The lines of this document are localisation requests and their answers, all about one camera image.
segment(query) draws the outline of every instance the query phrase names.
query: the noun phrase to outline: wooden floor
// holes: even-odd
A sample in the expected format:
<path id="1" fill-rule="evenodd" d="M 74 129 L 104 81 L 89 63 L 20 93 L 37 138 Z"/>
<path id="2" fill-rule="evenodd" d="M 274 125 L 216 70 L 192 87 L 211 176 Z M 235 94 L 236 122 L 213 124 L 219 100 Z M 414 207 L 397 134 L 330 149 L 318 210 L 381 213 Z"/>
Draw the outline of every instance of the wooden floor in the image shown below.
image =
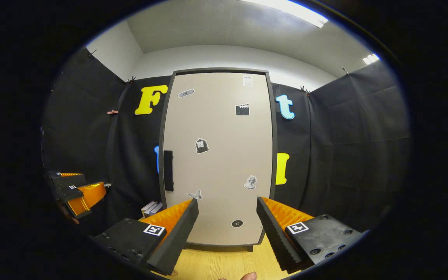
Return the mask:
<path id="1" fill-rule="evenodd" d="M 174 270 L 173 276 L 153 273 L 174 280 L 240 280 L 253 271 L 259 280 L 278 280 L 288 276 L 279 268 L 267 235 L 262 244 L 254 246 L 253 252 L 244 247 L 221 248 L 219 251 L 184 249 Z"/>

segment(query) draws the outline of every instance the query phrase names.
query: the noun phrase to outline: blue letter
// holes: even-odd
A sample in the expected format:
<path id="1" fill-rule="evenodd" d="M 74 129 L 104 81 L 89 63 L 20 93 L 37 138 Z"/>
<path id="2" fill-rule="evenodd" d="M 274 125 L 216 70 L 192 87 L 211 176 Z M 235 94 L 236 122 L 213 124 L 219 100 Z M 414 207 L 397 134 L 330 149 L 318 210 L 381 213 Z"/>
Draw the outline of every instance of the blue letter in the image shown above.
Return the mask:
<path id="1" fill-rule="evenodd" d="M 290 105 L 293 105 L 293 101 L 289 100 L 286 94 L 276 97 L 276 101 L 279 102 L 279 110 L 285 119 L 293 119 L 295 117 L 295 113 L 290 112 Z"/>
<path id="2" fill-rule="evenodd" d="M 157 154 L 157 173 L 158 172 L 158 146 L 155 147 L 155 149 L 153 149 L 155 151 L 155 154 Z"/>

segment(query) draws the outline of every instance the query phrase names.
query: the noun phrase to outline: ceiling light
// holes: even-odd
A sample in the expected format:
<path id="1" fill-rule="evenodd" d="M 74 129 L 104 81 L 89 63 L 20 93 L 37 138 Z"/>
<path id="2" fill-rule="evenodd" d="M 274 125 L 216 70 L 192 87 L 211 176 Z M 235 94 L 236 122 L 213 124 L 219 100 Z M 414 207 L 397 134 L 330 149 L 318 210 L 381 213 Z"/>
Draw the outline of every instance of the ceiling light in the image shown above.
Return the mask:
<path id="1" fill-rule="evenodd" d="M 379 57 L 378 57 L 377 55 L 375 55 L 375 54 L 370 54 L 370 55 L 368 55 L 367 57 L 364 57 L 362 60 L 363 60 L 366 64 L 371 64 L 371 63 L 373 63 L 373 62 L 379 60 Z"/>
<path id="2" fill-rule="evenodd" d="M 265 5 L 280 11 L 284 11 L 292 16 L 303 19 L 304 21 L 311 23 L 321 28 L 327 19 L 314 11 L 307 9 L 306 7 L 288 0 L 238 0 L 243 2 L 251 2 L 255 4 Z"/>

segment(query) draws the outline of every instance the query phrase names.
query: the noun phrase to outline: door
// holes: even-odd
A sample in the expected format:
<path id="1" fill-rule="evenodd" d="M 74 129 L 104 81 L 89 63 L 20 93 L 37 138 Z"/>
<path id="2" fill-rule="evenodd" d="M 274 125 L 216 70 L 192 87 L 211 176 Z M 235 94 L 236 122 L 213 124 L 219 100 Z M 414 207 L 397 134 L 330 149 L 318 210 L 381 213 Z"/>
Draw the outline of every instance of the door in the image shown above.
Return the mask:
<path id="1" fill-rule="evenodd" d="M 173 190 L 164 188 L 164 163 L 160 179 L 166 207 L 199 198 L 188 243 L 261 242 L 257 196 L 270 196 L 276 172 L 269 89 L 266 73 L 173 75 L 160 141 L 172 151 Z"/>

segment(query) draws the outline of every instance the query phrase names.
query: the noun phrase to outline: door frame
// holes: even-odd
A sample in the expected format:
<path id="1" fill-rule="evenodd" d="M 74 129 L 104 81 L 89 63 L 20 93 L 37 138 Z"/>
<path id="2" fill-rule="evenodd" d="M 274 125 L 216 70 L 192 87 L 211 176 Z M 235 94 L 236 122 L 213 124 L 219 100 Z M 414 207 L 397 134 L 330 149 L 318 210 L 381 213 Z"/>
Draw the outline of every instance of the door frame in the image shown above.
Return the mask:
<path id="1" fill-rule="evenodd" d="M 276 131 L 276 105 L 274 99 L 274 93 L 272 92 L 271 79 L 269 78 L 269 71 L 259 70 L 252 68 L 233 68 L 233 67 L 209 67 L 209 68 L 194 68 L 177 70 L 172 73 L 170 79 L 169 88 L 167 90 L 167 96 L 165 97 L 165 103 L 162 111 L 162 120 L 160 122 L 160 139 L 158 142 L 158 180 L 160 184 L 160 197 L 162 200 L 163 209 L 167 209 L 167 201 L 165 199 L 165 182 L 164 182 L 164 170 L 163 170 L 163 138 L 165 131 L 165 119 L 167 117 L 167 107 L 169 106 L 169 100 L 171 97 L 172 85 L 176 76 L 188 75 L 188 74 L 200 74 L 200 73 L 243 73 L 243 74 L 256 74 L 265 75 L 267 82 L 267 89 L 269 91 L 269 104 L 271 108 L 271 120 L 272 120 L 272 174 L 271 174 L 271 188 L 269 192 L 269 198 L 274 199 L 274 193 L 276 190 L 276 168 L 277 168 L 277 131 Z M 262 243 L 265 231 L 262 229 L 260 239 L 257 244 Z M 229 247 L 228 245 L 213 245 L 212 247 Z M 248 245 L 231 245 L 231 246 L 248 246 Z"/>

